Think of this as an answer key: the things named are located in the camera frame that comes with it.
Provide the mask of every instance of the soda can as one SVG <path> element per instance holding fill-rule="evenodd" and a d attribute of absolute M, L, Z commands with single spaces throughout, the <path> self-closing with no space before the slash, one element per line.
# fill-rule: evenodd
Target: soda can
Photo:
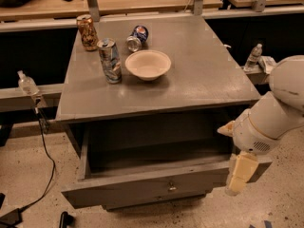
<path fill-rule="evenodd" d="M 122 80 L 121 60 L 116 43 L 111 38 L 104 38 L 97 43 L 106 80 L 116 84 Z"/>
<path fill-rule="evenodd" d="M 77 27 L 82 37 L 82 43 L 85 50 L 97 49 L 97 32 L 94 28 L 92 16 L 84 14 L 77 17 Z"/>
<path fill-rule="evenodd" d="M 148 39 L 149 31 L 145 26 L 134 27 L 130 36 L 126 38 L 126 44 L 129 50 L 135 52 L 142 48 Z"/>

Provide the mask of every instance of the bowl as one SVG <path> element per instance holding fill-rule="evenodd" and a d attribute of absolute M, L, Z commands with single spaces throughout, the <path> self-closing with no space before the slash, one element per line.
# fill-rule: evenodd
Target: bowl
<path fill-rule="evenodd" d="M 152 81 L 171 67 L 170 58 L 156 50 L 140 50 L 129 55 L 125 60 L 126 69 L 145 81 Z"/>

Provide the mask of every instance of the concrete floor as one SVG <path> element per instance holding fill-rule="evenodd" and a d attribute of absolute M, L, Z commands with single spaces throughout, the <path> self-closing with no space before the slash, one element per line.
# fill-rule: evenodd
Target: concrete floor
<path fill-rule="evenodd" d="M 47 195 L 23 213 L 18 227 L 53 228 L 68 211 L 75 217 L 71 227 L 163 228 L 304 227 L 304 128 L 288 133 L 270 153 L 273 164 L 237 197 L 217 188 L 204 199 L 184 199 L 106 212 L 101 206 L 73 209 L 60 190 L 76 181 L 78 157 L 65 132 L 52 123 L 45 136 L 56 173 Z M 51 171 L 37 123 L 16 124 L 6 146 L 0 148 L 0 192 L 6 195 L 0 216 L 20 208 L 43 193 Z"/>

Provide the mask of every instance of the drawer handle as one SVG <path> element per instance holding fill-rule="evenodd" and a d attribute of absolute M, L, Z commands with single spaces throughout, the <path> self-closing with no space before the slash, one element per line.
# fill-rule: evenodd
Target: drawer handle
<path fill-rule="evenodd" d="M 172 181 L 170 181 L 168 191 L 173 192 L 173 191 L 176 191 L 176 190 L 178 190 L 178 188 L 174 185 L 174 183 Z"/>

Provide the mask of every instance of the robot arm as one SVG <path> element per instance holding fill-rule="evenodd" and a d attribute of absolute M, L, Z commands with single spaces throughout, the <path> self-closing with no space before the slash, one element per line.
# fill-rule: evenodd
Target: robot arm
<path fill-rule="evenodd" d="M 290 130 L 304 126 L 304 56 L 279 62 L 270 75 L 266 93 L 235 121 L 218 129 L 233 137 L 241 152 L 232 155 L 226 192 L 237 195 L 258 167 L 257 156 L 269 153 Z"/>

